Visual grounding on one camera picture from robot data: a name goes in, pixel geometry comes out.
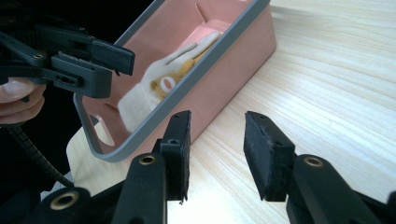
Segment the pink box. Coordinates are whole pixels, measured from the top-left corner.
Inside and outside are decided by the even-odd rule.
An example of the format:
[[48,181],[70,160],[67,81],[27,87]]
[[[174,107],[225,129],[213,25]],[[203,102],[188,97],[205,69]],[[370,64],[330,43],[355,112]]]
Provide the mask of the pink box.
[[[213,31],[222,33],[205,56],[140,126],[129,133],[117,104],[153,62]],[[116,42],[135,53],[134,74],[113,74],[109,98],[75,94],[75,104],[92,154],[117,162],[150,152],[169,118],[191,111],[191,141],[209,125],[276,48],[268,0],[158,0]],[[111,144],[101,141],[92,117]]]

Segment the light wood surface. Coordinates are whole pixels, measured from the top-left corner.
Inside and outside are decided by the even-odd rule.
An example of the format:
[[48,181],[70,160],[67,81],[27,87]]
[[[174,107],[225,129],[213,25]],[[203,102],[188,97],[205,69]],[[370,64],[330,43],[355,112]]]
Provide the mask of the light wood surface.
[[[276,52],[191,145],[189,199],[168,204],[170,224],[289,223],[284,203],[260,200],[248,169],[248,110],[270,117],[297,154],[331,162],[353,189],[383,203],[396,190],[396,2],[271,6]],[[129,165],[96,159],[82,130],[67,153],[76,185],[92,194]]]

